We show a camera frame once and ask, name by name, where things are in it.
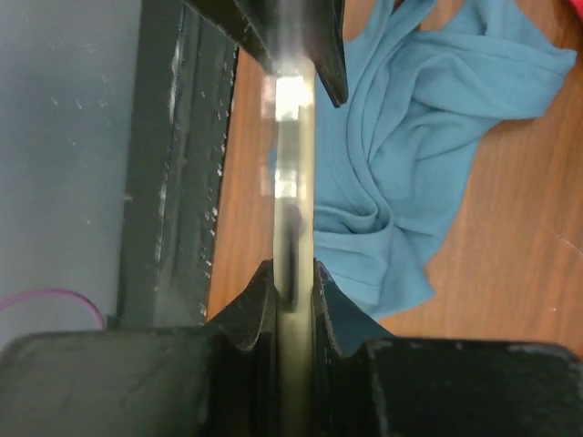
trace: cloth fold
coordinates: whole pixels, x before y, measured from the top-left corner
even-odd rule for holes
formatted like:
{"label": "cloth fold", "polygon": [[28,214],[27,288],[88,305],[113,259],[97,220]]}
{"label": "cloth fold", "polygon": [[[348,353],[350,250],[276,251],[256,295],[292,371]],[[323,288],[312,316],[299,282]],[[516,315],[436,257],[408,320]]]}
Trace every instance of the cloth fold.
{"label": "cloth fold", "polygon": [[439,32],[435,0],[377,0],[345,44],[351,96],[316,89],[315,256],[380,319],[433,295],[424,264],[454,220],[478,141],[541,117],[576,54],[553,47],[513,0],[467,0]]}

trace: wooden surface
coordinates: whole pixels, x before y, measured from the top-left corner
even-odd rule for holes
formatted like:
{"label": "wooden surface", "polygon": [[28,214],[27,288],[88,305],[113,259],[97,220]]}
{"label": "wooden surface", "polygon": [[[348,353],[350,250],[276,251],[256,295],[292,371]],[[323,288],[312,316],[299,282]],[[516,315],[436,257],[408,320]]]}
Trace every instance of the wooden surface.
{"label": "wooden surface", "polygon": [[[438,0],[423,29],[462,0]],[[518,1],[557,46],[583,48],[565,0]],[[373,0],[347,0],[344,34],[365,26]],[[221,191],[209,316],[271,257],[266,170],[274,131],[261,121],[262,73],[241,53]],[[397,335],[545,340],[583,355],[583,60],[538,120],[506,122],[482,140],[464,203],[427,266],[435,297],[383,320]]]}

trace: pink cable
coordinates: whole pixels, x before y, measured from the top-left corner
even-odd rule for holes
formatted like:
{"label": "pink cable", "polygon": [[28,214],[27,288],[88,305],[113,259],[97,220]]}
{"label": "pink cable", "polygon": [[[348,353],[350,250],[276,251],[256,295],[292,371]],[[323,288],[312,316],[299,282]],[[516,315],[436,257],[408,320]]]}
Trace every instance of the pink cable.
{"label": "pink cable", "polygon": [[106,322],[103,318],[103,314],[99,311],[99,308],[91,300],[83,296],[81,293],[77,293],[72,290],[62,290],[62,289],[40,289],[40,290],[30,290],[23,291],[21,293],[13,294],[12,296],[7,296],[0,300],[0,312],[13,307],[19,303],[23,303],[29,300],[37,298],[61,298],[61,299],[72,299],[81,302],[85,307],[93,314],[96,321],[97,328],[99,330],[104,330],[106,328]]}

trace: blue towel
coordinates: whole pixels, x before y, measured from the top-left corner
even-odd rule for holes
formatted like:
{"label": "blue towel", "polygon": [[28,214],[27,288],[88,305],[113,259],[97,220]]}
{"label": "blue towel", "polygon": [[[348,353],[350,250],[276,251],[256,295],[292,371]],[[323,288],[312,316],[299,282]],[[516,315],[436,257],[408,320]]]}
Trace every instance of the blue towel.
{"label": "blue towel", "polygon": [[467,0],[439,32],[435,0],[377,0],[345,45],[351,97],[316,90],[315,256],[380,319],[433,295],[424,264],[464,195],[478,141],[541,117],[576,54],[553,47],[513,0]]}

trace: gray panel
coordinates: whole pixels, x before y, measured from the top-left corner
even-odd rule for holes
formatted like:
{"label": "gray panel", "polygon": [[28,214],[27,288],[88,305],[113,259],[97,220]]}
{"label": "gray panel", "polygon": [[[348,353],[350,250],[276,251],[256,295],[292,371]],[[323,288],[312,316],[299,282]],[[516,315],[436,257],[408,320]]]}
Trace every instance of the gray panel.
{"label": "gray panel", "polygon": [[[116,309],[140,0],[0,2],[0,297]],[[93,326],[76,303],[0,313],[0,344]]]}

